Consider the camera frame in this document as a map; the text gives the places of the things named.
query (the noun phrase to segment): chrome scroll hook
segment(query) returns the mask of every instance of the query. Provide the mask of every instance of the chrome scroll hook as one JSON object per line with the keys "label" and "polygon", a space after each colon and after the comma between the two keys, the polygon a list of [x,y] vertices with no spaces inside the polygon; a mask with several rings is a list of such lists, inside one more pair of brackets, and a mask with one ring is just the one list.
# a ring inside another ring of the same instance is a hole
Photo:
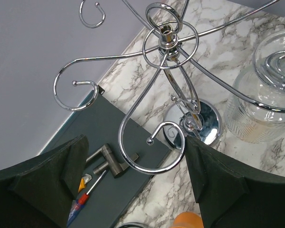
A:
{"label": "chrome scroll hook", "polygon": [[[168,51],[166,51],[166,54],[164,55],[163,59],[161,60],[161,66],[164,65],[167,57],[168,57]],[[181,149],[180,149],[180,153],[178,155],[178,157],[176,158],[176,160],[165,166],[162,168],[158,168],[158,169],[149,169],[149,168],[145,168],[143,166],[140,166],[138,164],[136,164],[129,156],[128,154],[125,152],[124,149],[124,129],[125,126],[127,124],[127,122],[129,121],[131,115],[133,114],[133,112],[135,111],[135,109],[137,108],[137,106],[140,104],[140,102],[143,100],[143,98],[146,96],[146,94],[149,92],[149,90],[151,89],[152,85],[154,84],[155,80],[157,79],[158,75],[160,74],[161,70],[157,69],[154,76],[152,77],[152,79],[150,80],[150,82],[148,83],[148,85],[146,86],[146,88],[144,89],[144,91],[142,92],[142,94],[138,97],[138,99],[136,100],[136,102],[133,104],[133,106],[130,108],[129,112],[125,115],[125,117],[123,118],[119,130],[118,130],[118,145],[119,145],[119,149],[120,152],[124,158],[124,160],[129,164],[129,166],[131,166],[133,169],[144,173],[144,174],[148,174],[148,175],[155,175],[155,174],[161,174],[164,172],[167,172],[171,169],[173,169],[176,165],[178,165],[180,163],[180,161],[182,160],[182,158],[185,155],[185,134],[183,132],[183,130],[180,128],[180,126],[178,126],[176,123],[174,122],[170,122],[170,121],[166,121],[163,122],[161,124],[159,124],[157,126],[157,128],[155,129],[155,131],[153,132],[153,134],[147,139],[147,143],[149,145],[152,145],[154,142],[154,138],[156,137],[156,135],[158,134],[158,132],[167,125],[172,125],[179,133],[180,135],[180,139],[181,139]]]}
{"label": "chrome scroll hook", "polygon": [[74,63],[75,63],[75,61],[66,64],[63,68],[61,68],[59,73],[56,75],[55,80],[54,80],[54,84],[53,84],[53,94],[54,94],[54,98],[55,98],[56,102],[60,105],[60,107],[64,108],[65,110],[68,110],[68,111],[77,112],[77,111],[82,111],[82,110],[86,109],[87,107],[89,107],[91,104],[93,104],[93,102],[96,100],[96,98],[98,96],[99,88],[98,88],[98,85],[92,81],[73,81],[73,83],[72,83],[73,86],[91,85],[93,87],[93,90],[94,90],[93,95],[86,104],[83,104],[82,106],[79,106],[79,107],[70,107],[70,106],[67,106],[64,103],[62,103],[62,101],[59,99],[58,94],[57,94],[57,83],[61,77],[61,74],[69,66],[73,65]]}
{"label": "chrome scroll hook", "polygon": [[83,8],[83,6],[84,6],[85,1],[86,1],[86,0],[83,0],[83,1],[81,2],[81,4],[80,4],[80,8],[79,8],[79,17],[80,17],[80,20],[81,20],[81,22],[83,23],[84,26],[86,26],[86,27],[88,27],[88,28],[90,28],[90,29],[95,29],[95,28],[101,26],[101,25],[103,24],[103,22],[105,21],[105,12],[104,12],[103,8],[101,8],[99,2],[96,2],[96,3],[95,3],[95,6],[96,6],[96,8],[98,8],[98,10],[102,13],[103,18],[102,18],[101,21],[98,22],[97,24],[91,25],[91,24],[86,23],[86,21],[85,21],[84,18],[83,18],[83,15],[82,15],[82,8]]}
{"label": "chrome scroll hook", "polygon": [[[181,54],[183,54],[185,57],[188,57],[189,54],[182,48],[178,48],[178,50],[180,51]],[[215,81],[216,83],[218,83],[220,86],[224,87],[225,89],[227,89],[229,92],[233,93],[235,96],[237,96],[238,98],[254,105],[257,106],[261,109],[264,110],[268,110],[274,113],[285,113],[285,108],[279,108],[279,107],[274,107],[271,106],[269,104],[263,104],[257,100],[254,100],[253,98],[243,94],[242,92],[236,90],[235,88],[233,88],[231,85],[229,85],[228,83],[224,82],[222,79],[218,78],[217,76],[215,76],[214,74],[212,74],[211,72],[209,72],[206,68],[204,68],[202,65],[200,65],[197,61],[195,61],[193,58],[190,59],[190,62],[198,69],[200,70],[202,73],[204,73],[206,76],[208,76],[210,79],[212,79],[213,81]]]}

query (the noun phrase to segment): screwdriver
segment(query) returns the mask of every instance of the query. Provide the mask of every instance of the screwdriver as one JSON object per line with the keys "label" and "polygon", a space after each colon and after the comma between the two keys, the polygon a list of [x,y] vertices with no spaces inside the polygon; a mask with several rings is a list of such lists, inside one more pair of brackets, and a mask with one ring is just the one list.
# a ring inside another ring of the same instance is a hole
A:
{"label": "screwdriver", "polygon": [[68,216],[67,220],[67,227],[74,221],[74,219],[77,217],[81,209],[85,206],[87,200],[90,197],[90,193],[96,188],[98,183],[102,180],[103,177],[108,173],[108,170],[103,171],[103,173],[97,178],[93,186],[89,189],[87,193],[84,193],[78,200],[75,201],[75,203],[72,205],[71,212]]}

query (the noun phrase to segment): chrome stand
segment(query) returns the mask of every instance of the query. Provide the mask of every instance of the chrome stand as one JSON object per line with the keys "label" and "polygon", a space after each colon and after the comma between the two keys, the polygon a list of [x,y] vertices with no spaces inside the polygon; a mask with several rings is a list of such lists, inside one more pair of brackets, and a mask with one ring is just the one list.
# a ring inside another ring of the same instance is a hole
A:
{"label": "chrome stand", "polygon": [[[202,128],[197,130],[198,136],[205,144],[213,146],[222,134],[222,119],[218,110],[209,102],[200,100],[200,107],[198,118],[201,120]],[[194,119],[189,112],[184,113],[185,111],[184,108],[180,109],[177,105],[173,105],[167,111],[164,121],[178,123],[187,136],[196,137],[194,128],[191,127]],[[172,148],[181,149],[180,135],[173,127],[164,127],[163,133]]]}
{"label": "chrome stand", "polygon": [[[259,108],[269,110],[271,112],[278,112],[278,113],[285,113],[285,108],[277,108],[273,107],[268,104],[260,103],[245,94],[239,92],[226,82],[222,81],[212,73],[210,73],[207,69],[205,69],[203,66],[201,66],[196,60],[193,59],[194,54],[196,53],[198,47],[199,47],[199,38],[202,36],[206,36],[208,34],[217,32],[221,29],[226,28],[227,26],[230,26],[234,23],[240,22],[244,20],[245,18],[277,3],[279,0],[271,0],[270,2],[264,4],[263,6],[254,9],[246,14],[243,14],[242,16],[231,20],[223,25],[220,25],[216,28],[198,33],[196,29],[189,23],[183,21],[184,15],[186,13],[189,0],[184,1],[184,7],[182,9],[181,14],[179,14],[175,9],[170,7],[167,4],[164,3],[152,3],[150,4],[146,9],[146,18],[148,20],[145,21],[136,11],[135,9],[130,5],[130,3],[127,0],[122,0],[122,2],[129,8],[129,10],[136,16],[136,18],[147,28],[150,30],[148,35],[143,41],[142,45],[142,51],[136,52],[136,53],[130,53],[125,55],[119,55],[119,56],[105,56],[105,57],[88,57],[88,58],[79,58],[75,59],[69,63],[67,63],[59,73],[57,74],[54,85],[53,85],[53,93],[54,98],[57,101],[57,103],[63,107],[66,110],[69,111],[81,111],[90,105],[93,104],[93,102],[97,98],[98,90],[97,85],[94,82],[91,81],[74,81],[74,86],[79,85],[91,85],[94,90],[94,95],[92,96],[91,100],[88,101],[87,104],[82,105],[80,107],[69,107],[65,104],[63,104],[57,95],[57,83],[58,80],[61,77],[61,74],[71,65],[79,62],[89,62],[89,61],[99,61],[99,60],[112,60],[112,59],[123,59],[123,58],[130,58],[130,57],[137,57],[143,55],[145,61],[152,67],[156,68],[156,72],[152,79],[149,81],[148,85],[144,89],[143,93],[139,96],[137,101],[134,103],[134,105],[130,108],[129,112],[125,115],[123,121],[121,122],[119,131],[118,131],[118,144],[119,149],[121,152],[121,155],[125,159],[125,161],[134,169],[136,169],[139,172],[149,174],[149,175],[155,175],[167,172],[171,169],[173,169],[184,157],[185,153],[185,140],[186,136],[190,137],[197,137],[200,140],[202,140],[204,143],[208,145],[213,145],[219,136],[221,135],[221,118],[217,112],[217,110],[208,102],[206,101],[200,101],[199,97],[196,93],[196,90],[194,88],[194,85],[192,81],[190,80],[187,72],[183,68],[183,65],[187,62],[192,63],[197,69],[199,69],[202,73],[204,73],[206,76],[217,82],[219,85],[239,97],[240,99],[249,102],[255,106],[258,106]],[[97,28],[100,25],[102,25],[105,21],[105,12],[100,7],[99,3],[96,3],[96,7],[99,9],[99,11],[102,13],[102,19],[99,23],[96,24],[88,24],[84,21],[82,16],[82,7],[85,0],[80,5],[79,9],[79,16],[82,21],[82,23],[88,27],[88,28]],[[175,20],[169,20],[166,22],[163,22],[161,24],[156,24],[151,16],[150,11],[152,9],[162,9],[167,12],[169,12]],[[178,33],[182,30],[183,26],[187,26],[191,29],[192,35],[185,37],[185,38],[179,38]],[[158,37],[158,45],[146,49],[146,43],[151,35],[155,35]],[[183,48],[182,44],[185,41],[193,40],[195,39],[195,47],[192,53],[188,54]],[[155,50],[158,50],[161,63],[159,65],[156,65],[152,63],[149,58],[147,57],[147,54],[150,52],[153,52]],[[185,60],[183,62],[179,61],[179,56],[183,55],[185,57]],[[172,73],[171,69],[179,68],[190,91],[190,98],[187,99],[185,94],[182,92],[179,85],[176,83]],[[158,168],[158,169],[149,169],[142,167],[138,164],[136,164],[131,158],[128,156],[124,149],[124,129],[125,126],[130,119],[132,113],[135,111],[137,106],[140,104],[140,102],[143,100],[143,98],[146,96],[146,94],[149,92],[150,88],[154,84],[155,80],[157,79],[160,72],[163,71],[166,75],[169,83],[173,87],[176,95],[171,96],[171,100],[175,103],[174,106],[170,108],[170,110],[167,112],[167,115],[165,117],[165,120],[163,123],[159,124],[153,134],[147,139],[147,143],[149,145],[153,144],[153,140],[158,134],[158,132],[163,128],[164,134],[167,139],[167,141],[175,148],[178,148],[180,150],[178,157],[174,162],[169,164],[168,166]]]}

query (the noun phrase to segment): glass jar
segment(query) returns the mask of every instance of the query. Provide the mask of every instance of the glass jar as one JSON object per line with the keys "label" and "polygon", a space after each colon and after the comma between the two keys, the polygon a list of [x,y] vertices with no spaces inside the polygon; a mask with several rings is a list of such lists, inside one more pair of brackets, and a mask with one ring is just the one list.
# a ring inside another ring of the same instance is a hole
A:
{"label": "glass jar", "polygon": [[[263,40],[252,62],[240,72],[233,87],[264,104],[285,108],[285,30]],[[246,142],[268,142],[285,132],[285,114],[261,109],[233,94],[224,118],[227,128]]]}

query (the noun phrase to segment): white marble surface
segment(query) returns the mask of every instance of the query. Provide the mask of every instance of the white marble surface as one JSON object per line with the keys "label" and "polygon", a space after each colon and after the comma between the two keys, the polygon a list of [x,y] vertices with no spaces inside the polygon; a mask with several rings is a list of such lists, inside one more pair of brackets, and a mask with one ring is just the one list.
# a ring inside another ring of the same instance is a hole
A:
{"label": "white marble surface", "polygon": [[[181,11],[180,2],[184,1],[168,0],[167,2]],[[185,21],[195,26],[198,32],[203,32],[249,10],[247,7],[225,0],[191,0]],[[168,18],[168,14],[161,11],[155,18],[158,22],[163,22]],[[240,70],[249,64],[253,46],[257,41],[284,28],[284,18],[260,12],[227,29],[200,38],[200,46],[194,58],[210,72],[232,84]],[[147,30],[143,29],[126,53],[141,51],[146,34]],[[191,34],[192,32],[184,26],[180,37]],[[194,40],[186,42],[184,49],[187,52],[192,51],[194,43]],[[151,36],[148,46],[155,44],[157,39]],[[157,51],[148,56],[157,64],[159,63]],[[187,63],[185,69],[199,97],[214,104],[223,114],[229,92],[194,69],[191,64]],[[104,97],[123,112],[127,112],[154,72],[155,69],[147,65],[142,56],[117,61],[100,82],[106,91]],[[188,93],[180,71],[175,69],[172,73]],[[165,112],[172,104],[171,94],[174,94],[173,89],[161,73],[132,118],[147,131],[152,132],[155,126],[163,121]],[[159,139],[164,142],[163,135],[159,135]],[[269,143],[249,144],[240,141],[224,128],[216,149],[253,167],[285,176],[285,134]],[[166,162],[171,162],[176,153],[173,151]],[[154,177],[120,222],[138,221],[149,224],[151,227],[167,228],[173,219],[184,211],[199,213],[199,207],[194,200],[186,162],[182,161],[174,170]]]}

